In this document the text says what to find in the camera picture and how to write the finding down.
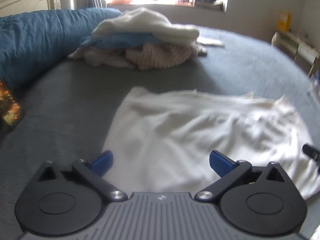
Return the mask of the blue duvet roll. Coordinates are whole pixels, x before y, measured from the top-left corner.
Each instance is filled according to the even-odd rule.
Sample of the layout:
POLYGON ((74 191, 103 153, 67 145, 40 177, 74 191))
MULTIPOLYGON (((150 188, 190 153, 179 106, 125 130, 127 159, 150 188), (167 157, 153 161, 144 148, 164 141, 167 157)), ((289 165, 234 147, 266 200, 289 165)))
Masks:
POLYGON ((74 52, 118 9, 40 10, 1 18, 1 80, 16 90, 74 52))

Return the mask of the white cloth strip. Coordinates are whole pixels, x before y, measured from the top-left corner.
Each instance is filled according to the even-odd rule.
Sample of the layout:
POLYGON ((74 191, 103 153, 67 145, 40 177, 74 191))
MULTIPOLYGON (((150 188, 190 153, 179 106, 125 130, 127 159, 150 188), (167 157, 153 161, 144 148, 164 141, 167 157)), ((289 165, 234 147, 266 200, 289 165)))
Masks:
POLYGON ((217 39, 214 38, 208 38, 200 36, 197 38, 197 42, 202 44, 203 46, 216 46, 216 47, 224 47, 225 44, 217 39))

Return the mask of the yellow box on desk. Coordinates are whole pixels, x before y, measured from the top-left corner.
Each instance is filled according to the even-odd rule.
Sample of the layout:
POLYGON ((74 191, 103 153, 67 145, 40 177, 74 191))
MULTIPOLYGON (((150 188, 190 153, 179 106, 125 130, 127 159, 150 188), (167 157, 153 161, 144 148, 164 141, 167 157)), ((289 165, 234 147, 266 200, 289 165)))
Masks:
POLYGON ((277 22, 277 29, 283 32, 289 32, 291 26, 292 15, 288 11, 282 11, 277 22))

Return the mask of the dark clothes on windowsill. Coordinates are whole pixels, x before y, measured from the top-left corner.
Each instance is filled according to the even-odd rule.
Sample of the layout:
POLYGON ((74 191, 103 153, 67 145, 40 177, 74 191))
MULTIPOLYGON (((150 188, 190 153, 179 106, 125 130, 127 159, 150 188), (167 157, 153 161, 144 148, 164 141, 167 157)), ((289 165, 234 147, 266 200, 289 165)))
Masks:
POLYGON ((195 0, 194 7, 217 11, 224 11, 225 9, 223 2, 219 0, 195 0))

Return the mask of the smartphone with lit screen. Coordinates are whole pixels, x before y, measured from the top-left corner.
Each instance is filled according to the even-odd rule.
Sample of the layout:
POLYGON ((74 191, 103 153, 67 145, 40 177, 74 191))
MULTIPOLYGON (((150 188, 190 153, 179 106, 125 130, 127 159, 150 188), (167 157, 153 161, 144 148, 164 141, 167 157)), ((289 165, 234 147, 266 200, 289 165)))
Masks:
POLYGON ((14 129, 23 119, 25 112, 3 80, 0 81, 0 85, 1 121, 8 128, 14 129))

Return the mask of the white and green desk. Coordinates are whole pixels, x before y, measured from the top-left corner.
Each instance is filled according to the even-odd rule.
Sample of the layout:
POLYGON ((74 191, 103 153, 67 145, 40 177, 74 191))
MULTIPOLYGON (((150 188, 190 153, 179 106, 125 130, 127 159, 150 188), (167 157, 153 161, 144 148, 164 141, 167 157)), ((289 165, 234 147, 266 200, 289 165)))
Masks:
POLYGON ((291 32, 276 31, 279 33, 278 49, 286 52, 308 77, 316 72, 319 65, 319 49, 309 45, 291 32))

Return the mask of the white yarn ball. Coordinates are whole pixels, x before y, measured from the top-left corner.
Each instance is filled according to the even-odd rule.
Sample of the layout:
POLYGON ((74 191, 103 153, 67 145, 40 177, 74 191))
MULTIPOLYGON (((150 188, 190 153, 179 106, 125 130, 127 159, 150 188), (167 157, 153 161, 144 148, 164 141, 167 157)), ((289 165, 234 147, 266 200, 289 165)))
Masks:
POLYGON ((279 40, 280 40, 279 33, 278 33, 278 32, 275 32, 274 35, 273 35, 273 37, 272 37, 271 44, 272 44, 273 46, 278 46, 279 40))

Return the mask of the grey bed sheet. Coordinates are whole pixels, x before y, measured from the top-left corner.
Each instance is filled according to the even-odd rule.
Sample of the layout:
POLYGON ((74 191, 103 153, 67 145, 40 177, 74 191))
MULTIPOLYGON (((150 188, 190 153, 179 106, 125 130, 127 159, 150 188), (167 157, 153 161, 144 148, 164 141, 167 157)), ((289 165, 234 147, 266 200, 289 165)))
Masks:
POLYGON ((91 67, 63 60, 16 91, 25 115, 15 129, 1 129, 1 239, 21 235, 15 203, 40 165, 68 165, 99 154, 113 116, 132 87, 154 93, 198 90, 277 99, 286 96, 319 145, 319 102, 306 74, 267 42, 230 31, 201 28, 224 47, 180 67, 140 72, 91 67))

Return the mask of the orange object on windowsill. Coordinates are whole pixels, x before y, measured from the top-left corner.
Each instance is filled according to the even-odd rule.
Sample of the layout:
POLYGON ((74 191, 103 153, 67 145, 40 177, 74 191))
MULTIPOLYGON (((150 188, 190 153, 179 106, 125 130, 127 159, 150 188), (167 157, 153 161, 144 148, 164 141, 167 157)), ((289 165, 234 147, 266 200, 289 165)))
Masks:
POLYGON ((107 5, 129 5, 132 0, 112 0, 107 2, 107 5))

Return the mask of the light blue garment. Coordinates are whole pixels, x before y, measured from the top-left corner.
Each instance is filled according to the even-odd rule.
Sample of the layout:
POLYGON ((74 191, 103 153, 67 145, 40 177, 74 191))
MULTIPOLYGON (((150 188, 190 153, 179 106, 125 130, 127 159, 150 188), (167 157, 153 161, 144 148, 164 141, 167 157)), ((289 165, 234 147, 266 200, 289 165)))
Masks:
POLYGON ((81 40, 80 47, 95 47, 102 49, 135 48, 145 43, 163 44, 164 41, 151 33, 115 33, 103 37, 86 37, 81 40))

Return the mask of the stack of folded jeans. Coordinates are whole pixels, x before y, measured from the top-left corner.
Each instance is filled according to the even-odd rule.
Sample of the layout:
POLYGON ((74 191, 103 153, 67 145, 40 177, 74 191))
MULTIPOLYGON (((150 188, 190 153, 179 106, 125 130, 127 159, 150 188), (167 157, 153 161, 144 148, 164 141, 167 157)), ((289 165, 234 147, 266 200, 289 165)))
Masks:
POLYGON ((311 79, 311 87, 309 89, 309 93, 316 96, 318 99, 320 98, 320 73, 319 70, 312 75, 311 79))

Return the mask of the cream fleece garment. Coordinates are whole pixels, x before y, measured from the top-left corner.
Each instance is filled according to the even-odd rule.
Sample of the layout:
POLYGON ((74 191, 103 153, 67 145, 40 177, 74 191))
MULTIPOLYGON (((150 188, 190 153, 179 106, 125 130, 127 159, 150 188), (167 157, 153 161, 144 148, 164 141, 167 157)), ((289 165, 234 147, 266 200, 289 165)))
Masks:
POLYGON ((144 7, 103 20, 92 31, 92 36, 104 37, 116 33, 151 34, 163 42, 180 46, 188 46, 200 36, 199 29, 194 25, 173 24, 159 12, 144 7))

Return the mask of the white bear print sweatshirt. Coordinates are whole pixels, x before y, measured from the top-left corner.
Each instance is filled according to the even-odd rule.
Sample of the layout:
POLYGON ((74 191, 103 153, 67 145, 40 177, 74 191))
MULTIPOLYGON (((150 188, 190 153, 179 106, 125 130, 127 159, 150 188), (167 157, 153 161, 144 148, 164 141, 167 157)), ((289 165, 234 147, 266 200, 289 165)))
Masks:
POLYGON ((118 108, 104 149, 114 156, 104 179, 127 194, 190 192, 218 180, 209 155, 218 150, 254 166, 280 163, 303 198, 319 191, 312 141, 285 98, 221 96, 191 90, 156 94, 131 89, 118 108))

